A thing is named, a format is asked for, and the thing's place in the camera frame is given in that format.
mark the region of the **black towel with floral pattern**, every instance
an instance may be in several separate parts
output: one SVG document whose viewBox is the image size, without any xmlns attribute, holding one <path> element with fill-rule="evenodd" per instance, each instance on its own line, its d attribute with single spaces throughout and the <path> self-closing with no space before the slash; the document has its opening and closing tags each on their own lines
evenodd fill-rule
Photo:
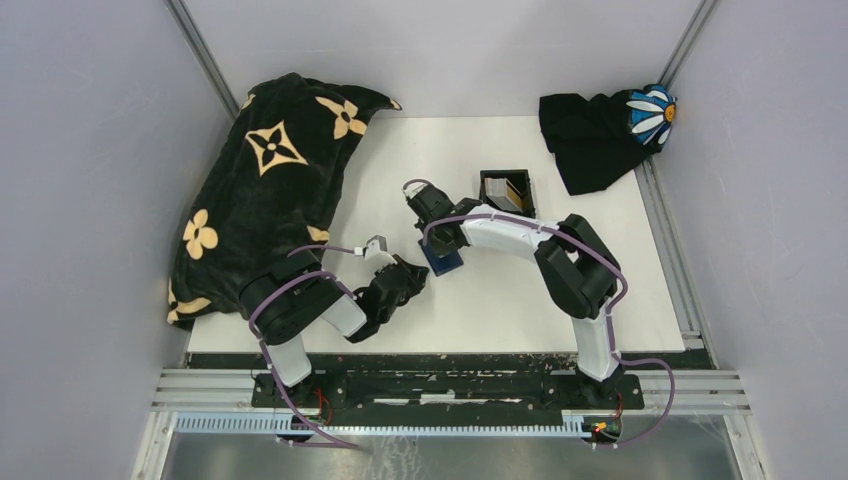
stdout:
<svg viewBox="0 0 848 480">
<path fill-rule="evenodd" d="M 329 240 L 344 169 L 371 117 L 400 110 L 367 88 L 290 73 L 250 90 L 177 248 L 168 321 L 237 311 L 252 274 Z"/>
</svg>

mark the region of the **small black tray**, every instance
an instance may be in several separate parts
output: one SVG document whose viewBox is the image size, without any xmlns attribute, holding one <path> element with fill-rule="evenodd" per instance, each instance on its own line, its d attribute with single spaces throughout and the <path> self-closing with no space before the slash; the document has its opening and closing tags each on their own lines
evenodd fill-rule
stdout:
<svg viewBox="0 0 848 480">
<path fill-rule="evenodd" d="M 518 190 L 518 195 L 521 196 L 521 206 L 524 207 L 524 210 L 521 213 L 506 213 L 516 213 L 522 217 L 536 218 L 536 206 L 533 203 L 533 190 L 530 186 L 530 172 L 527 170 L 480 170 L 480 196 L 478 199 L 484 204 L 500 210 L 486 196 L 485 179 L 487 178 L 506 178 Z"/>
</svg>

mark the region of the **white daisy petal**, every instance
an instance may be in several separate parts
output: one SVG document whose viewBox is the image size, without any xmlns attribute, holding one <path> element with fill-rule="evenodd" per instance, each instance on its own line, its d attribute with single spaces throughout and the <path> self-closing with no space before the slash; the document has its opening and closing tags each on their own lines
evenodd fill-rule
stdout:
<svg viewBox="0 0 848 480">
<path fill-rule="evenodd" d="M 631 108 L 635 108 L 636 110 L 642 110 L 643 112 L 662 112 L 663 109 L 659 105 L 654 105 L 651 102 L 646 102 L 644 100 L 631 100 L 627 102 L 627 106 Z"/>
<path fill-rule="evenodd" d="M 665 102 L 668 101 L 668 96 L 666 96 L 666 94 L 662 93 L 659 90 L 651 90 L 650 92 L 647 93 L 647 95 L 649 97 L 659 98 L 660 100 L 663 100 Z"/>
<path fill-rule="evenodd" d="M 654 130 L 654 133 L 652 133 L 648 138 L 646 138 L 645 141 L 642 142 L 642 145 L 647 145 L 648 142 L 650 142 L 657 135 L 657 132 L 659 132 L 659 131 L 660 131 L 659 129 Z"/>
<path fill-rule="evenodd" d="M 633 130 L 630 130 L 633 133 L 642 133 L 647 132 L 648 130 L 656 127 L 657 125 L 661 125 L 662 122 L 665 121 L 665 117 L 663 115 L 654 115 L 653 117 L 648 117 L 641 122 L 633 125 Z"/>
</svg>

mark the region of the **gray wall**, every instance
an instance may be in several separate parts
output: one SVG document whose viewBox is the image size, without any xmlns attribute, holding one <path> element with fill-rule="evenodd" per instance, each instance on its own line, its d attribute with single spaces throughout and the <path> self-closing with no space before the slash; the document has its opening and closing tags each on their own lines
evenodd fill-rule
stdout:
<svg viewBox="0 0 848 480">
<path fill-rule="evenodd" d="M 290 71 L 410 117 L 535 115 L 539 96 L 655 82 L 698 0 L 186 0 L 239 104 Z"/>
<path fill-rule="evenodd" d="M 710 332 L 778 478 L 844 478 L 848 3 L 722 2 L 657 159 Z"/>
<path fill-rule="evenodd" d="M 124 478 L 227 120 L 163 1 L 0 10 L 0 478 Z"/>
</svg>

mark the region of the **black cloth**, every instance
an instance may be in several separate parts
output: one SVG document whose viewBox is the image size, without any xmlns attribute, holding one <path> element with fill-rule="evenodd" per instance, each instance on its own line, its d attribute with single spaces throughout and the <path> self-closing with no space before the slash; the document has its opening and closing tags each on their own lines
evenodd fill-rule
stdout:
<svg viewBox="0 0 848 480">
<path fill-rule="evenodd" d="M 661 151 L 674 118 L 675 101 L 659 85 L 622 90 L 611 97 L 596 95 L 591 100 L 576 93 L 540 98 L 539 125 L 568 193 L 605 190 L 648 156 Z M 631 102 L 647 102 L 656 108 L 635 108 Z M 657 115 L 663 118 L 653 119 Z M 634 127 L 644 120 L 649 123 L 643 126 L 662 122 L 634 133 Z"/>
<path fill-rule="evenodd" d="M 253 87 L 181 231 L 168 321 L 234 312 L 255 272 L 328 241 L 345 167 L 381 109 L 400 106 L 295 73 Z"/>
</svg>

